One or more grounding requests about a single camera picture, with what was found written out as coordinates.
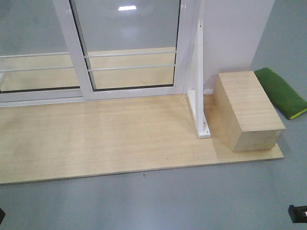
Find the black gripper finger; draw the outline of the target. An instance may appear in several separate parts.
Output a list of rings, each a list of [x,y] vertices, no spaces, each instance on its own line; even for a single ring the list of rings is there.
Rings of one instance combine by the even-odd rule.
[[[288,213],[293,223],[307,223],[307,206],[290,205]]]
[[[0,223],[3,222],[4,218],[5,218],[5,212],[0,208]]]

